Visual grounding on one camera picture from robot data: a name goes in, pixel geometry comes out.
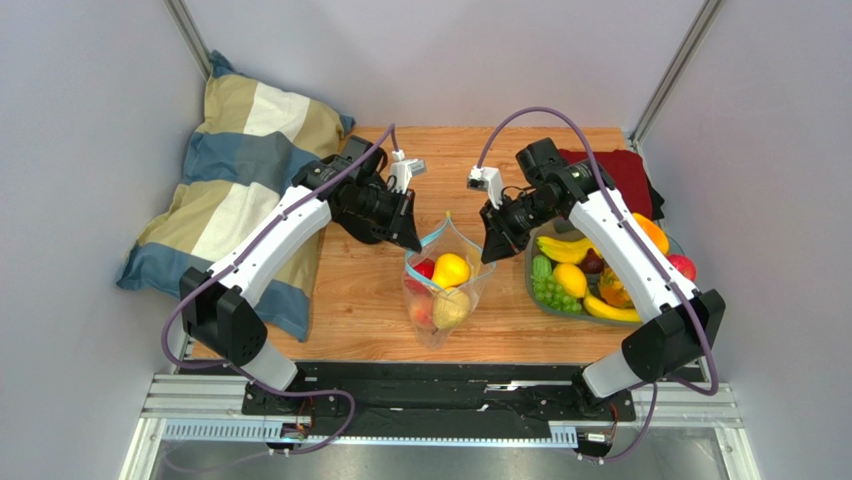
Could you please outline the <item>red tomato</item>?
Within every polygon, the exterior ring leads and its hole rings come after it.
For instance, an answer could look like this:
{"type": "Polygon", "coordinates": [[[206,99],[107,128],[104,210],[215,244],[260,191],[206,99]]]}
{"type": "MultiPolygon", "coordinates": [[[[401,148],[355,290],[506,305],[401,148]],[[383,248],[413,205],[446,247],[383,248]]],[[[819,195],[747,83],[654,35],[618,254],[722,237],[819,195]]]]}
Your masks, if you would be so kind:
{"type": "Polygon", "coordinates": [[[435,272],[435,262],[426,258],[414,265],[413,269],[424,278],[431,280],[435,272]]]}

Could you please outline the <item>clear zip top bag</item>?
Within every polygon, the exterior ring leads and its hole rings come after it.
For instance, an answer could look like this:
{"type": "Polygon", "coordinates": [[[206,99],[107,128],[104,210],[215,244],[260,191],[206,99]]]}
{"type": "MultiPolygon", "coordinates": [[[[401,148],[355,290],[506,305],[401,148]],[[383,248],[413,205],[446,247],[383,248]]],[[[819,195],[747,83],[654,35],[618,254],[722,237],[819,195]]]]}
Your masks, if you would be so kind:
{"type": "Polygon", "coordinates": [[[402,291],[417,342],[441,348],[476,310],[496,265],[455,225],[450,213],[404,257],[402,291]]]}

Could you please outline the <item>yellow pear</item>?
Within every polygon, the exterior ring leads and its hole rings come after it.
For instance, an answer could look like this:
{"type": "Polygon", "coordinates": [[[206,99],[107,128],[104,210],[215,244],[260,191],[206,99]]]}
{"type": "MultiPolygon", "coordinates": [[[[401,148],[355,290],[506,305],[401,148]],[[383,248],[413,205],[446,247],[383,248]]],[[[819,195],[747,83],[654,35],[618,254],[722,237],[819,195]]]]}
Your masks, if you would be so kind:
{"type": "Polygon", "coordinates": [[[448,290],[466,283],[470,278],[471,267],[468,262],[457,254],[445,253],[436,259],[431,281],[441,289],[448,290]]]}

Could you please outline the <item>green grape bunch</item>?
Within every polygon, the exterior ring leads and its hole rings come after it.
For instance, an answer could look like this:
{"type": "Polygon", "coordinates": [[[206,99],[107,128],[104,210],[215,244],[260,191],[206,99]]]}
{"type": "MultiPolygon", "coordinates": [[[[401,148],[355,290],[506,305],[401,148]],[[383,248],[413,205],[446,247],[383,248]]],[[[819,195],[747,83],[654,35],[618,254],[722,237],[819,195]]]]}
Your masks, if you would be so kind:
{"type": "Polygon", "coordinates": [[[535,299],[549,308],[567,314],[582,312],[580,300],[568,294],[552,276],[533,278],[532,286],[535,299]]]}

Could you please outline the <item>pink peach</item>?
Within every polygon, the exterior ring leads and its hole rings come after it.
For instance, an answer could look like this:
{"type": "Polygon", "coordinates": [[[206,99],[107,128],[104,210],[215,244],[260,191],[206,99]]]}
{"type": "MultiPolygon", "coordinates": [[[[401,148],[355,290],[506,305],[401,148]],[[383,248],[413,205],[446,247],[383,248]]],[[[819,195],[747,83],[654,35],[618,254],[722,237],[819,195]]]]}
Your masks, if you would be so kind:
{"type": "Polygon", "coordinates": [[[415,327],[429,331],[435,329],[432,308],[433,300],[429,295],[416,295],[410,300],[408,313],[415,327]]]}

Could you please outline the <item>beige bumpy fruit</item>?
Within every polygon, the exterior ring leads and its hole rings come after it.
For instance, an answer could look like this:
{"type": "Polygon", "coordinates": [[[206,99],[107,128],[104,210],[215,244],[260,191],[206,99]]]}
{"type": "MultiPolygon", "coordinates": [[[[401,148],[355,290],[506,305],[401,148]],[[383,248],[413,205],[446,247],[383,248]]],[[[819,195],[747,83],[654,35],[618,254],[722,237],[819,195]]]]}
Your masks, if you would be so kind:
{"type": "Polygon", "coordinates": [[[465,292],[443,292],[433,299],[432,320],[440,330],[454,329],[469,317],[470,311],[471,299],[465,292]]]}

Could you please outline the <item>yellow lemon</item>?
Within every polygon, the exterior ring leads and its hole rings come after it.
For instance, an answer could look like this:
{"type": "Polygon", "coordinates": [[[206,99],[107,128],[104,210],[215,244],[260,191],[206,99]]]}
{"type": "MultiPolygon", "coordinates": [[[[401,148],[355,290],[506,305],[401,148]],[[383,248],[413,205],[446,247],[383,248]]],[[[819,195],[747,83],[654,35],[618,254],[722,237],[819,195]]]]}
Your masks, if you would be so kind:
{"type": "Polygon", "coordinates": [[[552,275],[567,295],[574,298],[586,296],[587,278],[578,266],[570,263],[559,263],[553,268],[552,275]]]}

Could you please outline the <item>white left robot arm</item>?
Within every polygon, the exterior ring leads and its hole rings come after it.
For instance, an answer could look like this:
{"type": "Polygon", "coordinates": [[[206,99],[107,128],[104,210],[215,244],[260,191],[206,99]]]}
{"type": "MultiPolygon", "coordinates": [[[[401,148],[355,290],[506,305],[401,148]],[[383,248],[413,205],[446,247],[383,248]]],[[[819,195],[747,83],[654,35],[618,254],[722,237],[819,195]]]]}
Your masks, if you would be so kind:
{"type": "Polygon", "coordinates": [[[297,251],[331,222],[410,252],[422,249],[409,182],[425,173],[425,163],[394,149],[390,175],[382,181],[384,157],[379,145],[353,136],[341,153],[302,166],[245,240],[207,270],[190,267],[182,275],[176,314],[184,332],[249,380],[286,390],[298,367],[271,343],[256,306],[297,251]]]}

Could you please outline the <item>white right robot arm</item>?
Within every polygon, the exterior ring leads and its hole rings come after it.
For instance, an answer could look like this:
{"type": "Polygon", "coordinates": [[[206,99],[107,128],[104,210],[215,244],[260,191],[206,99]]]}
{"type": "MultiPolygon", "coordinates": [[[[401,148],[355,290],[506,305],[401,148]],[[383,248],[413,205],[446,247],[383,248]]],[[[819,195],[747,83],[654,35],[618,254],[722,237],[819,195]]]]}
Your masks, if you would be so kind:
{"type": "Polygon", "coordinates": [[[498,169],[478,163],[468,175],[469,188],[488,194],[480,211],[485,228],[482,261],[521,253],[533,229],[565,217],[600,250],[641,321],[618,350],[583,368],[575,382],[578,391],[605,399],[666,378],[700,357],[709,358],[724,300],[715,290],[697,289],[655,247],[594,153],[570,164],[546,138],[520,151],[517,162],[531,189],[515,199],[504,195],[498,169]]]}

